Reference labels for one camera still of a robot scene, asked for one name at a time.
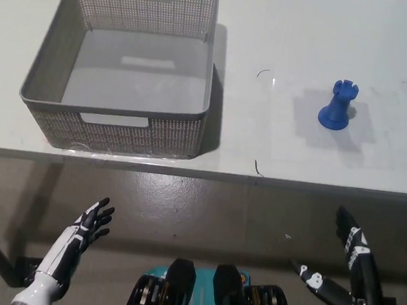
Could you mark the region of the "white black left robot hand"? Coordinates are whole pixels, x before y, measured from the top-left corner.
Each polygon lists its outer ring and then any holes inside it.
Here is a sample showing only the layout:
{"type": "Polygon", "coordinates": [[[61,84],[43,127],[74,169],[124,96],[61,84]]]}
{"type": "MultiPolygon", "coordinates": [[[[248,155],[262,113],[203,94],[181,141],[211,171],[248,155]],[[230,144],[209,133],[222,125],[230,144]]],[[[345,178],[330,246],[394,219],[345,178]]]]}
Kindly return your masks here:
{"type": "Polygon", "coordinates": [[[64,229],[37,268],[36,274],[47,274],[63,286],[69,284],[80,258],[98,238],[109,234],[104,227],[112,220],[114,207],[108,197],[97,201],[64,229]]]}

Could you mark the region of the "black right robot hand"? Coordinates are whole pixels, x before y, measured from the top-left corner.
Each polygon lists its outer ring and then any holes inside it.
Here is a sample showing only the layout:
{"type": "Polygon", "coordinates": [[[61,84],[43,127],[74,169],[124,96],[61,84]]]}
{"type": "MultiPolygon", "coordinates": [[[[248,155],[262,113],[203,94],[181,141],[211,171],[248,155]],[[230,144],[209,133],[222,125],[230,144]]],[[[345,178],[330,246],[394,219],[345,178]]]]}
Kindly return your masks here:
{"type": "Polygon", "coordinates": [[[306,264],[291,261],[297,275],[319,300],[327,305],[387,305],[375,257],[364,231],[346,208],[336,211],[337,236],[344,248],[351,289],[346,290],[306,264]]]}

